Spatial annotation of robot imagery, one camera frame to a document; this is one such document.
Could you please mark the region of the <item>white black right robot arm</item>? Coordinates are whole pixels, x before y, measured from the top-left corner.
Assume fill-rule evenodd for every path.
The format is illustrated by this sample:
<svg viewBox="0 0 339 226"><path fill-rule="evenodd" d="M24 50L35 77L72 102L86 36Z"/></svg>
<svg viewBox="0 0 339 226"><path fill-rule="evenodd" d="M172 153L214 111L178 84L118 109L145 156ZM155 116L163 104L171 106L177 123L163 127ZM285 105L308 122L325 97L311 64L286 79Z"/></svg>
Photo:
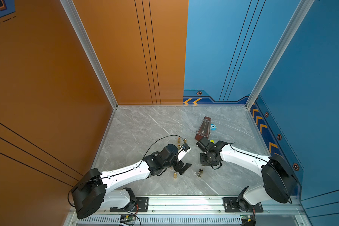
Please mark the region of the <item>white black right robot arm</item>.
<svg viewBox="0 0 339 226"><path fill-rule="evenodd" d="M240 212L250 212L255 210L255 206L268 200L292 204L291 195L297 187L298 180L280 155L274 157L259 155L238 149L233 146L233 143L224 141L212 143L205 137L196 145L202 151L201 165L218 170L223 162L233 163L262 178L262 183L256 186L246 186L235 202L229 202L232 208L237 208Z"/></svg>

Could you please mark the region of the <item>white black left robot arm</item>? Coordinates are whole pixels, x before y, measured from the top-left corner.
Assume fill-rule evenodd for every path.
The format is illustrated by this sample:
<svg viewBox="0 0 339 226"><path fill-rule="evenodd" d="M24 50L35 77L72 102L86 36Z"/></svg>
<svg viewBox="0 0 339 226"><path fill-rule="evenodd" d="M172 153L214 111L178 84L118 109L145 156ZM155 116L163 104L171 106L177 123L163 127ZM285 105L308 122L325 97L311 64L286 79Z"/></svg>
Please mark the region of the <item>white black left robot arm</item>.
<svg viewBox="0 0 339 226"><path fill-rule="evenodd" d="M183 157L191 151L188 144L177 147L168 144L160 152L145 156L141 161L120 169L100 172L90 169L70 190L77 218L83 219L97 212L101 206L130 211L137 198L127 184L161 176L168 168L180 175L191 166L184 164Z"/></svg>

